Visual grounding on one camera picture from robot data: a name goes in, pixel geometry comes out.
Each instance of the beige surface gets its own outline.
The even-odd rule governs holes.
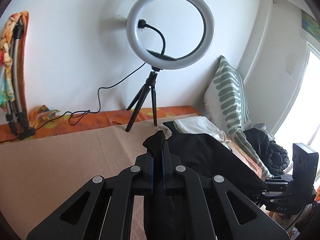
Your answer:
[[[158,124],[196,114],[158,119]],[[158,131],[152,120],[0,146],[0,210],[13,230],[28,233],[96,175],[117,175]],[[143,198],[136,197],[131,239],[145,239]]]

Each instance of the tripod leg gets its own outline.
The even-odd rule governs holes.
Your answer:
[[[151,87],[151,98],[152,98],[152,112],[153,112],[153,123],[157,125],[157,103],[156,103],[156,88]]]
[[[131,118],[129,120],[127,128],[125,129],[126,132],[129,132],[131,130],[131,127],[133,126],[134,120],[136,120],[136,117],[137,117],[137,115],[138,115],[138,113],[139,113],[139,111],[140,111],[140,109],[141,109],[141,107],[143,105],[144,100],[146,100],[146,97],[147,97],[149,91],[150,91],[150,87],[148,87],[147,85],[143,86],[143,89],[141,91],[141,95],[139,97],[138,103],[137,103],[137,105],[136,105],[136,107],[135,107],[135,109],[134,109],[134,111],[132,113],[132,116],[131,116]]]
[[[138,94],[134,97],[134,99],[132,100],[132,102],[128,106],[127,110],[130,110],[134,106],[134,104],[138,101],[139,97],[141,96],[141,93],[142,93],[142,90],[143,90],[144,86],[145,85],[143,85],[142,88],[140,88]]]

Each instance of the triangular cutout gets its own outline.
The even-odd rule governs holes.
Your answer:
[[[89,196],[90,192],[86,191],[76,202],[74,202],[65,212],[62,213],[60,219],[73,226],[76,226],[80,220]]]
[[[244,225],[257,218],[255,212],[243,203],[232,191],[227,191],[227,197],[240,225]]]

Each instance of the green patterned curtain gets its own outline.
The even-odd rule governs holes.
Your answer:
[[[301,35],[320,51],[320,26],[318,22],[304,10],[301,10],[301,14]]]

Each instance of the bed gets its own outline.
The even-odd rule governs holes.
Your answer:
[[[76,126],[66,117],[26,141],[0,145],[0,210],[22,240],[92,177],[115,176],[146,152],[142,142],[159,128],[153,124],[152,110],[145,108],[125,132],[131,113],[89,114]],[[191,106],[157,109],[158,124],[198,115]],[[0,138],[12,138],[7,125],[0,126]],[[261,169],[236,144],[230,146],[261,177]],[[136,197],[131,239],[145,239],[142,197]]]

